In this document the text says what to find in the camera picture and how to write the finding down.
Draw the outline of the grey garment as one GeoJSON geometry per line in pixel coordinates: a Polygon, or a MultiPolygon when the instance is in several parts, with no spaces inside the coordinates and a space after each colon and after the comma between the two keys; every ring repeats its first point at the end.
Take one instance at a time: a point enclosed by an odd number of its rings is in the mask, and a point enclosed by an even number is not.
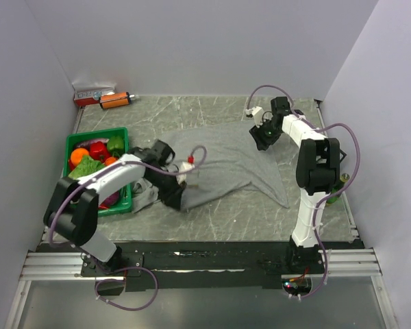
{"type": "Polygon", "coordinates": [[[207,149],[205,163],[197,170],[198,189],[182,194],[181,210],[189,210],[233,191],[260,191],[280,206],[288,207],[286,189],[271,150],[258,151],[249,134],[252,124],[238,121],[166,132],[160,138],[175,151],[175,164],[187,159],[192,149],[207,149]]]}

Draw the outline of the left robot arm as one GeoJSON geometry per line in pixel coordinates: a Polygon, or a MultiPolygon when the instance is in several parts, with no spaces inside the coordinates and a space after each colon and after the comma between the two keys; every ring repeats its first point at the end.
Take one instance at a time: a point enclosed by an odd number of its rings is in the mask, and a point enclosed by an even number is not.
{"type": "Polygon", "coordinates": [[[61,178],[44,215],[50,246],[57,245],[53,235],[59,234],[95,258],[105,275],[118,273],[122,250],[97,231],[99,206],[124,186],[144,178],[157,188],[158,199],[165,206],[180,210],[184,187],[177,181],[177,173],[164,170],[174,157],[173,149],[157,140],[152,147],[136,148],[93,174],[79,179],[61,178]]]}

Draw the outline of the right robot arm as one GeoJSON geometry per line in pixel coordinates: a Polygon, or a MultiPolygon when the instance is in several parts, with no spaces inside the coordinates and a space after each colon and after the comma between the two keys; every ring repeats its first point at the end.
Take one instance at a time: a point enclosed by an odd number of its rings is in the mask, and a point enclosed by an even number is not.
{"type": "Polygon", "coordinates": [[[252,118],[249,130],[259,151],[266,151],[287,135],[299,148],[295,177],[300,188],[297,223],[286,251],[286,265],[293,273],[321,261],[319,227],[325,203],[340,177],[340,143],[318,132],[286,97],[271,100],[269,111],[256,106],[245,109],[252,118]]]}

